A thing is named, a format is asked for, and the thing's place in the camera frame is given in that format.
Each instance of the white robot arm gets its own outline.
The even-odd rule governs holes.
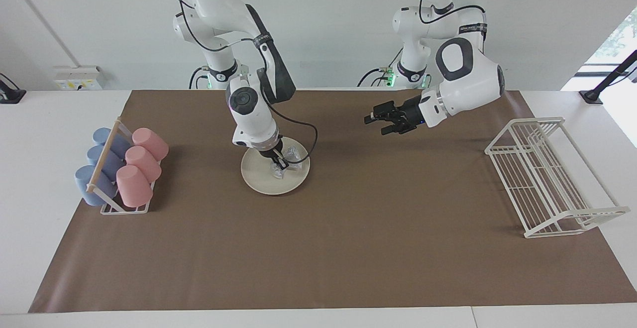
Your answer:
[[[449,115],[495,101],[505,90],[500,65],[483,53],[487,22],[480,7],[454,9],[452,0],[427,1],[432,3],[430,8],[404,7],[394,16],[394,30],[405,44],[401,60],[393,67],[394,86],[421,88],[431,55],[426,38],[448,39],[435,56],[443,82],[398,108],[394,102],[376,106],[365,123],[392,122],[382,129],[383,135],[407,133],[420,124],[437,126]]]
[[[232,142],[257,149],[282,170],[295,163],[298,158],[281,154],[283,143],[269,104],[288,101],[296,87],[256,10],[241,0],[185,0],[192,6],[179,1],[182,13],[173,19],[173,27],[181,38],[201,47],[212,88],[226,90],[237,123]],[[263,58],[264,67],[250,81],[241,75],[231,45],[217,37],[232,31],[247,33],[250,38],[243,40],[252,40]]]

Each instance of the black circular joint cap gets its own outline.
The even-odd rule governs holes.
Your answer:
[[[249,86],[245,86],[243,88],[239,88],[230,95],[228,104],[235,112],[238,112],[241,115],[248,115],[254,111],[258,102],[259,95],[257,95],[257,91]]]
[[[502,67],[498,65],[498,83],[500,83],[500,96],[505,93],[505,87],[507,87],[507,83],[505,83],[505,72],[503,72]]]

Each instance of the white plate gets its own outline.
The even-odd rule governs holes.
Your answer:
[[[308,154],[307,149],[294,139],[284,137],[283,151],[290,146],[295,146],[299,150],[301,158]],[[264,158],[255,149],[248,149],[241,160],[241,175],[253,190],[265,195],[282,195],[299,187],[310,173],[310,159],[305,160],[301,170],[286,170],[282,179],[277,179],[272,174],[272,159]]]

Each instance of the brown tabletop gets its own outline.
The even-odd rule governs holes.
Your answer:
[[[364,126],[374,105],[414,95],[298,92],[277,106],[320,138],[305,183],[267,197],[241,178],[223,92],[133,92],[123,122],[171,145],[151,212],[80,203],[30,312],[637,302],[598,229],[523,238],[484,154],[532,117],[519,93],[407,135]],[[311,130],[277,122],[309,147]]]

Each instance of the white dish rack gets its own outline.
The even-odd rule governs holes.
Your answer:
[[[150,207],[150,201],[148,201],[148,203],[143,206],[139,206],[138,208],[128,208],[123,204],[118,204],[114,199],[111,199],[97,186],[98,178],[100,178],[100,173],[102,172],[102,167],[104,167],[104,164],[106,162],[107,153],[111,149],[114,138],[116,135],[118,135],[118,133],[123,135],[123,137],[128,140],[130,144],[132,144],[132,133],[124,124],[121,123],[121,118],[118,117],[118,119],[115,120],[115,123],[113,125],[113,128],[111,129],[110,135],[106,140],[106,143],[104,144],[104,150],[102,151],[100,159],[98,160],[95,170],[93,171],[93,176],[91,176],[91,181],[87,185],[86,192],[88,192],[89,194],[94,193],[105,201],[105,204],[102,205],[102,208],[100,210],[100,213],[102,213],[102,215],[138,215],[147,213],[148,208]],[[150,183],[150,189],[153,191],[155,190],[155,182],[156,181]]]
[[[580,234],[630,212],[617,204],[563,124],[562,117],[514,119],[485,150],[527,238]],[[549,140],[556,131],[564,133],[615,207],[593,208],[582,195]]]

